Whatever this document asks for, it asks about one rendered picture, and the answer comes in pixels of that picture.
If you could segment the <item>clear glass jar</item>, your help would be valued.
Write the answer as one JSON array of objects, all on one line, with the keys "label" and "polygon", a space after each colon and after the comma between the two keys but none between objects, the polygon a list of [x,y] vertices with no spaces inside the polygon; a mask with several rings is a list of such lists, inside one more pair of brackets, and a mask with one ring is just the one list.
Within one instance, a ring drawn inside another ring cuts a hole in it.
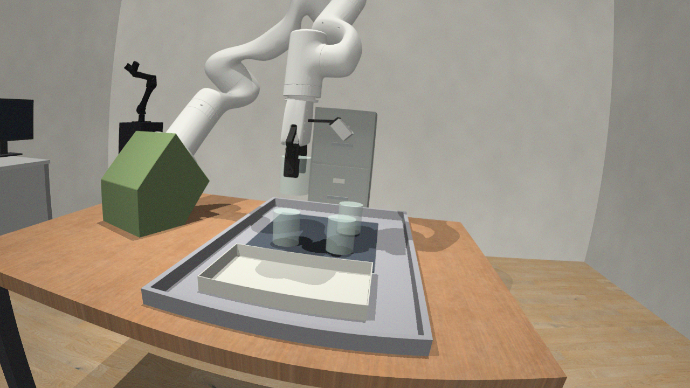
[{"label": "clear glass jar", "polygon": [[345,214],[328,217],[326,251],[332,254],[352,254],[354,249],[356,218]]},{"label": "clear glass jar", "polygon": [[311,157],[299,156],[300,170],[298,178],[284,177],[284,159],[281,157],[279,192],[288,196],[307,196],[309,194],[309,179],[311,172]]},{"label": "clear glass jar", "polygon": [[361,231],[363,204],[359,202],[339,202],[339,214],[356,218],[355,235]]},{"label": "clear glass jar", "polygon": [[279,208],[273,211],[273,243],[278,246],[296,246],[300,241],[300,211]]}]

